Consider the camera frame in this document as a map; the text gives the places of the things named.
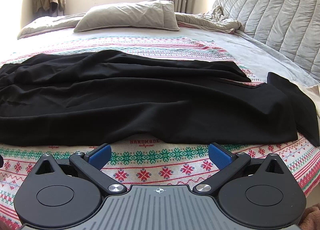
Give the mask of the black pants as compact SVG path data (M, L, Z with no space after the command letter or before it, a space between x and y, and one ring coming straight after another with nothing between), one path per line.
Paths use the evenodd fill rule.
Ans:
M104 50L39 54L1 67L1 143L89 145L148 134L167 143L319 146L313 101L268 73L251 85L231 61Z

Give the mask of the crumpled grey blanket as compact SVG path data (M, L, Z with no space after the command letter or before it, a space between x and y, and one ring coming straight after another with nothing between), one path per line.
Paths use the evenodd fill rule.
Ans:
M205 31L233 34L241 27L241 23L238 20L223 15L220 6L216 6L204 14L176 12L175 17L178 26L180 27L195 28Z

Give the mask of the folded grey duvet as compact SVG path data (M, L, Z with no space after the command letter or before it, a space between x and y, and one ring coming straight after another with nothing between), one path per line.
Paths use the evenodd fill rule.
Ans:
M40 35L46 32L75 28L84 15L85 13L57 17L44 16L37 18L20 30L17 39L19 40L21 38Z

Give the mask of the grey quilted headboard cover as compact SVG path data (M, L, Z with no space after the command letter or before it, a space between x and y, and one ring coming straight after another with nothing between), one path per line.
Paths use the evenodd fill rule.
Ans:
M216 0L239 34L319 80L319 0Z

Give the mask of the grey pillow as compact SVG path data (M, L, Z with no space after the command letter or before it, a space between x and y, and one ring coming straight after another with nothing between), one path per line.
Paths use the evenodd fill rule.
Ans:
M74 28L74 32L124 27L178 31L174 3L150 0L95 6L86 12Z

